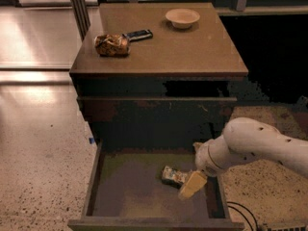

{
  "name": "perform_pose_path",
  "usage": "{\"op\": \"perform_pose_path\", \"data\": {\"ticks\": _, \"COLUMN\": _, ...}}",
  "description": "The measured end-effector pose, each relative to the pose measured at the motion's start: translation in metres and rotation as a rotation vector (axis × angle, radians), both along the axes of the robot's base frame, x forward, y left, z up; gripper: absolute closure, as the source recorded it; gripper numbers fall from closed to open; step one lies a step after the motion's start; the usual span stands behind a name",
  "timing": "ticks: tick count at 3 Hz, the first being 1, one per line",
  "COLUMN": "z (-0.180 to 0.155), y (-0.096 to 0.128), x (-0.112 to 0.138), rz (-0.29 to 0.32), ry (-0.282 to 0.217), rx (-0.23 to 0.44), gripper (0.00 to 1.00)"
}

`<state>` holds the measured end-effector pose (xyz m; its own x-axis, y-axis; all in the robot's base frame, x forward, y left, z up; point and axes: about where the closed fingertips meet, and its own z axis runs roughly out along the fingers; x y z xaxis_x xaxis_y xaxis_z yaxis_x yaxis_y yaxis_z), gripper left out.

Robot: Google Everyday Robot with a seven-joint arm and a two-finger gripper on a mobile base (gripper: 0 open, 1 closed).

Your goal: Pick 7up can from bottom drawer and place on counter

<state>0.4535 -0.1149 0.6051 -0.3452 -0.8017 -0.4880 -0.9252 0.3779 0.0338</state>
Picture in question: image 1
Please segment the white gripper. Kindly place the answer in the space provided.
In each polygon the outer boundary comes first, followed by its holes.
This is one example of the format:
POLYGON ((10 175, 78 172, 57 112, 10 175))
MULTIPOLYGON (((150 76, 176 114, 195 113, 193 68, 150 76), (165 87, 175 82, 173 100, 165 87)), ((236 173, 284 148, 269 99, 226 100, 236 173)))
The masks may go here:
POLYGON ((203 143, 194 142, 192 144, 195 151, 195 166, 199 171, 192 171, 189 173, 178 193, 178 197, 181 200, 189 199, 200 191, 207 183, 207 176, 218 176, 220 168, 214 163, 210 156, 211 143, 211 141, 206 141, 203 143))

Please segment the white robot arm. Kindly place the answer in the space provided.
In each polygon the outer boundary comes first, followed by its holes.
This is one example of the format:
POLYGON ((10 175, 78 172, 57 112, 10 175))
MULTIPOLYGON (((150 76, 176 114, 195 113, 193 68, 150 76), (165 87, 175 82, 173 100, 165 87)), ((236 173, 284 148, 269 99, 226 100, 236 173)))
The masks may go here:
POLYGON ((195 150, 196 170, 180 188, 180 199, 189 199, 230 167, 269 160, 308 177, 308 141, 281 134, 275 127, 248 117, 228 121, 219 137, 195 150))

